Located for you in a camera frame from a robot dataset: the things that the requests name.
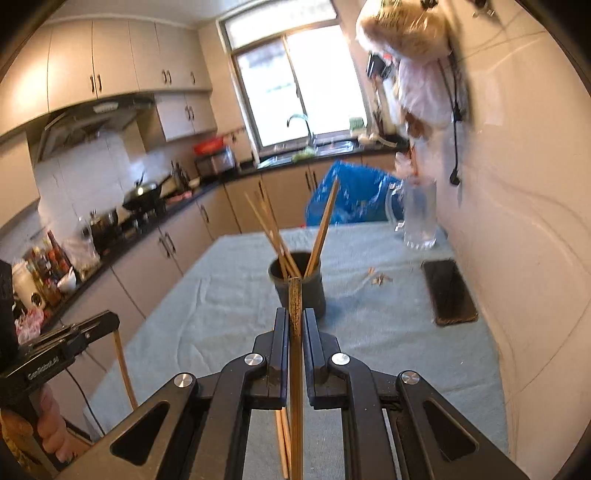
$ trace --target red basket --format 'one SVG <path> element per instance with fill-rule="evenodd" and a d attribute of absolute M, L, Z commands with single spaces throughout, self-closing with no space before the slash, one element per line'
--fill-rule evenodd
<path fill-rule="evenodd" d="M 206 140 L 205 142 L 195 145 L 193 147 L 193 151 L 197 155 L 209 155 L 211 153 L 223 149 L 223 146 L 223 137 L 216 137 L 212 138 L 211 140 Z"/>

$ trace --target light blue tablecloth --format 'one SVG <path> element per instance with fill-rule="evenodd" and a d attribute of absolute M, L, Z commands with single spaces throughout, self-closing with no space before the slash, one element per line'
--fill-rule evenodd
<path fill-rule="evenodd" d="M 316 231 L 283 235 L 292 251 L 310 250 Z M 256 335 L 272 328 L 280 306 L 267 276 L 274 257 L 261 233 L 223 237 L 207 251 L 125 348 L 138 401 L 178 372 L 209 375 L 252 350 Z M 319 327 L 336 335 L 343 352 L 374 370 L 419 372 L 506 452 L 498 356 L 484 318 L 444 328 L 433 323 L 420 264 L 451 257 L 443 235 L 431 251 L 417 252 L 388 224 L 331 226 L 322 253 L 327 313 Z M 370 267 L 393 282 L 372 285 Z M 131 412 L 116 364 L 91 403 L 107 429 Z M 304 416 L 306 478 L 344 478 L 340 412 L 308 407 Z M 244 478 L 280 477 L 274 414 L 254 411 Z"/>

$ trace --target power cord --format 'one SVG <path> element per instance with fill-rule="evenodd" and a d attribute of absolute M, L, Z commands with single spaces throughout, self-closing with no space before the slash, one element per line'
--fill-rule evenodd
<path fill-rule="evenodd" d="M 443 83 L 445 84 L 445 89 L 447 90 L 447 95 L 449 97 L 450 105 L 452 106 L 452 120 L 453 120 L 453 148 L 456 153 L 456 164 L 453 167 L 452 174 L 449 175 L 449 182 L 457 187 L 461 183 L 461 179 L 458 175 L 458 154 L 457 154 L 457 126 L 456 124 L 462 121 L 462 112 L 457 104 L 457 80 L 456 80 L 456 69 L 453 66 L 453 62 L 450 62 L 450 67 L 452 70 L 453 76 L 453 98 L 452 92 L 449 88 L 449 84 L 447 82 L 447 77 L 445 76 L 445 71 L 443 70 L 443 65 L 441 64 L 441 60 L 438 60 L 437 63 L 439 64 L 439 70 L 441 71 L 441 76 L 443 77 Z"/>
<path fill-rule="evenodd" d="M 84 398 L 84 401 L 86 402 L 86 406 L 88 407 L 88 410 L 90 412 L 90 414 L 92 415 L 92 418 L 94 418 L 96 424 L 99 426 L 99 430 L 100 432 L 103 434 L 103 437 L 105 436 L 105 431 L 103 430 L 103 427 L 100 426 L 99 421 L 96 419 L 96 415 L 95 413 L 92 411 L 92 408 L 90 407 L 90 402 L 88 402 L 88 398 L 86 398 L 86 394 L 84 393 L 84 390 L 82 390 L 82 387 L 80 386 L 80 384 L 78 383 L 78 380 L 76 380 L 74 378 L 74 375 L 72 375 L 72 373 L 66 368 L 66 372 L 68 372 L 68 375 L 71 376 L 72 380 L 74 381 L 74 383 L 76 384 L 76 386 L 78 387 L 78 390 L 80 390 L 80 393 L 82 394 L 82 397 Z"/>

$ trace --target blue plastic bag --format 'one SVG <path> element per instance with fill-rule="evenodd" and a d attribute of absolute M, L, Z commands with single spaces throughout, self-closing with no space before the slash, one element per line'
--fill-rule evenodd
<path fill-rule="evenodd" d="M 389 185 L 399 184 L 401 180 L 375 168 L 337 160 L 318 185 L 306 207 L 307 226 L 320 225 L 330 189 L 336 178 L 339 179 L 340 186 L 335 209 L 330 218 L 331 225 L 387 221 L 385 202 Z M 392 208 L 396 218 L 403 220 L 398 194 L 392 198 Z"/>

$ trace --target range hood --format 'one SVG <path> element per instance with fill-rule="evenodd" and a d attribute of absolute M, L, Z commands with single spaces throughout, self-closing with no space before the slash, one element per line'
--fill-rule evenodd
<path fill-rule="evenodd" d="M 106 132 L 121 131 L 135 119 L 138 110 L 153 106 L 150 96 L 124 95 L 71 107 L 43 129 L 36 160 L 43 161 Z"/>

